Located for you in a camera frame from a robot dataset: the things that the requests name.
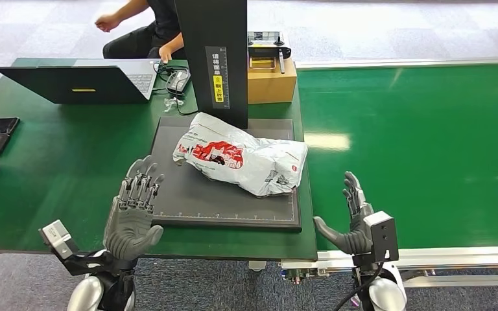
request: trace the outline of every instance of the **robot finger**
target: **robot finger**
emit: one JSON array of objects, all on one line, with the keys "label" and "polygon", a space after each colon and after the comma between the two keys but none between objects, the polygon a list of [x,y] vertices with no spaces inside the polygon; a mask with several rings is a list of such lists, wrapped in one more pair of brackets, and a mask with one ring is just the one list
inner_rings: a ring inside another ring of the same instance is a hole
[{"label": "robot finger", "polygon": [[362,189],[357,189],[355,192],[355,203],[358,206],[362,206],[366,203],[366,196],[364,195],[364,191]]},{"label": "robot finger", "polygon": [[150,167],[154,163],[155,163],[155,161],[154,161],[153,157],[151,155],[146,155],[144,160],[142,160],[142,165],[139,168],[140,173],[146,174],[146,172],[148,172],[148,170],[150,169]]},{"label": "robot finger", "polygon": [[153,186],[150,187],[149,193],[148,193],[148,204],[154,205],[155,200],[158,197],[158,192],[161,187],[161,182],[165,180],[165,175],[160,174],[155,180]]},{"label": "robot finger", "polygon": [[350,199],[350,192],[348,192],[348,190],[342,189],[342,193],[347,200]]},{"label": "robot finger", "polygon": [[133,193],[133,196],[131,196],[131,199],[137,202],[138,207],[144,207],[145,205],[143,201],[145,200],[147,192],[150,188],[150,179],[151,177],[149,176],[143,176],[140,179],[140,186],[138,187],[137,192]]},{"label": "robot finger", "polygon": [[361,188],[360,186],[360,181],[358,180],[358,177],[354,175],[353,172],[346,171],[344,173],[344,177],[350,181],[350,183],[355,187],[355,188]]},{"label": "robot finger", "polygon": [[128,191],[129,200],[136,200],[140,197],[140,184],[142,182],[143,175],[137,173],[130,184],[130,189]]},{"label": "robot finger", "polygon": [[126,201],[129,198],[129,190],[131,187],[131,178],[125,178],[121,182],[121,188],[119,188],[119,199],[122,201]]},{"label": "robot finger", "polygon": [[159,185],[153,184],[153,186],[150,187],[148,192],[146,193],[146,197],[143,200],[143,205],[144,209],[148,211],[148,213],[153,214],[154,213],[154,206],[156,204],[156,199],[158,197],[158,189]]},{"label": "robot finger", "polygon": [[163,227],[155,225],[146,232],[145,236],[135,240],[131,239],[126,241],[121,254],[122,258],[125,260],[133,260],[138,258],[138,256],[146,253],[150,246],[156,245],[160,241],[162,235]]},{"label": "robot finger", "polygon": [[320,232],[320,234],[328,239],[331,243],[335,243],[337,241],[338,232],[330,228],[326,225],[326,222],[319,216],[314,217],[314,225],[316,229]]},{"label": "robot finger", "polygon": [[346,186],[346,188],[348,188],[348,190],[352,190],[352,183],[350,182],[350,180],[346,179],[344,180],[344,185]]},{"label": "robot finger", "polygon": [[144,161],[142,159],[138,159],[138,160],[134,161],[130,165],[130,168],[128,169],[126,176],[128,178],[134,178],[134,176],[136,176],[136,174],[139,173],[140,168],[143,166],[143,163],[144,163]]},{"label": "robot finger", "polygon": [[153,162],[152,164],[150,164],[150,166],[146,170],[145,174],[148,176],[154,177],[154,175],[157,173],[157,171],[158,171],[158,164],[156,162]]}]

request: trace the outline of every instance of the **laptop keyboard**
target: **laptop keyboard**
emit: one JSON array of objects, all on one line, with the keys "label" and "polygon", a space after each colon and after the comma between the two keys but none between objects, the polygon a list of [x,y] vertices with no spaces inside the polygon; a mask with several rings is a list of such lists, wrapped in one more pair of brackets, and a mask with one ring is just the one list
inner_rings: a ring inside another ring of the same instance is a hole
[{"label": "laptop keyboard", "polygon": [[151,87],[152,75],[127,75],[127,78],[142,94],[146,93]]}]

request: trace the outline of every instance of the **plastic bag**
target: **plastic bag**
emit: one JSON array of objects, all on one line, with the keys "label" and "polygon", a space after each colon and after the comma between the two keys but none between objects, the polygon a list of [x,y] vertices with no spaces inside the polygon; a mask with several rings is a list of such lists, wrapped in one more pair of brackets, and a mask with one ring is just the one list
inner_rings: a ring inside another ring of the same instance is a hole
[{"label": "plastic bag", "polygon": [[290,193],[301,181],[308,147],[299,141],[255,138],[198,113],[174,152],[211,179],[234,183],[256,196]]},{"label": "plastic bag", "polygon": [[177,106],[180,107],[180,106],[184,105],[184,101],[180,100],[176,97],[165,98],[163,100],[163,103],[165,104],[165,110],[163,110],[163,112],[169,112],[169,111],[173,110],[174,108],[176,108]]}]

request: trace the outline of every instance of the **red print on bag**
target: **red print on bag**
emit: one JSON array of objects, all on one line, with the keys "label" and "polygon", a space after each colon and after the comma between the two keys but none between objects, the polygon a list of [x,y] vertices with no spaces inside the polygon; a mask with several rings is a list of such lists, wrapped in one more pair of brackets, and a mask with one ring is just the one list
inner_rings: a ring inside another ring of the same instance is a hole
[{"label": "red print on bag", "polygon": [[243,166],[242,151],[242,148],[237,148],[226,141],[212,141],[206,147],[197,144],[192,154],[199,160],[211,161],[238,169]]}]

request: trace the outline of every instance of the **laptop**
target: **laptop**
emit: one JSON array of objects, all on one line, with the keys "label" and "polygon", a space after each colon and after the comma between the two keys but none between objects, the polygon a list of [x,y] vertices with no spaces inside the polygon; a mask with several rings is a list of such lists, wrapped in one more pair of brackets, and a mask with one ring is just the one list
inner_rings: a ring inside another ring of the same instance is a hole
[{"label": "laptop", "polygon": [[77,60],[73,66],[0,67],[0,73],[55,104],[137,104],[150,100],[159,63]]}]

